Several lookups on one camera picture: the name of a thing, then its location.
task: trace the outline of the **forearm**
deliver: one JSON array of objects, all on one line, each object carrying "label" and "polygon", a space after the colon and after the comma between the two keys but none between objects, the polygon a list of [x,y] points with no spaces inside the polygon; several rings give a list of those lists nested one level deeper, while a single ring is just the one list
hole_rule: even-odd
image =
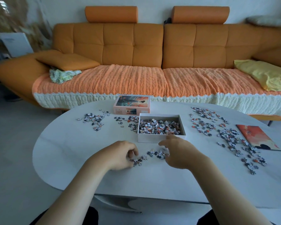
[{"label": "forearm", "polygon": [[220,225],[262,224],[269,220],[223,176],[206,156],[189,169],[206,195]]},{"label": "forearm", "polygon": [[94,193],[107,171],[103,161],[95,156],[89,158],[37,225],[81,225]]}]

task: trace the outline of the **orange pillow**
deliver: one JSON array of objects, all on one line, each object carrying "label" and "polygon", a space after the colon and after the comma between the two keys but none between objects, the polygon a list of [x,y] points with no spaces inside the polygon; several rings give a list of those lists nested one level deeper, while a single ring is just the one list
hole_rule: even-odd
[{"label": "orange pillow", "polygon": [[62,71],[86,70],[100,65],[98,62],[78,54],[52,54],[37,57],[36,60]]},{"label": "orange pillow", "polygon": [[281,47],[257,53],[253,58],[281,67]]}]

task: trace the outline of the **sofa seat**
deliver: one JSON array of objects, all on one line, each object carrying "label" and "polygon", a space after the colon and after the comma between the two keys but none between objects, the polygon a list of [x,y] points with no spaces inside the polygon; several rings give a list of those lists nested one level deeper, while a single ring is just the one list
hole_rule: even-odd
[{"label": "sofa seat", "polygon": [[281,91],[266,91],[238,69],[163,69],[170,102],[212,103],[246,114],[281,116]]},{"label": "sofa seat", "polygon": [[46,73],[34,82],[32,93],[42,107],[71,109],[92,101],[115,100],[117,94],[151,95],[152,101],[166,101],[168,84],[161,68],[112,64],[85,70],[60,85],[52,83]]}]

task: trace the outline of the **gray pillow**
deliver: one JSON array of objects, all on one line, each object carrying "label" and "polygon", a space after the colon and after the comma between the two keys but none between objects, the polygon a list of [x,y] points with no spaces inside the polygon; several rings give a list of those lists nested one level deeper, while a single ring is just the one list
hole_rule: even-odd
[{"label": "gray pillow", "polygon": [[258,26],[281,27],[281,19],[269,15],[250,16],[246,18],[246,21]]}]

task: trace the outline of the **orange sofa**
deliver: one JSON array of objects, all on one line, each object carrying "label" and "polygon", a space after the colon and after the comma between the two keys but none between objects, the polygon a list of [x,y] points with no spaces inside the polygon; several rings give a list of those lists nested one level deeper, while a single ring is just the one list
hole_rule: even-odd
[{"label": "orange sofa", "polygon": [[[172,24],[137,23],[137,7],[86,7],[89,23],[57,24],[52,50],[0,64],[0,81],[46,108],[146,94],[153,101],[214,103],[281,120],[281,92],[265,91],[234,60],[281,47],[281,28],[223,24],[228,7],[174,7]],[[51,82],[42,55],[76,53],[101,65]]]}]

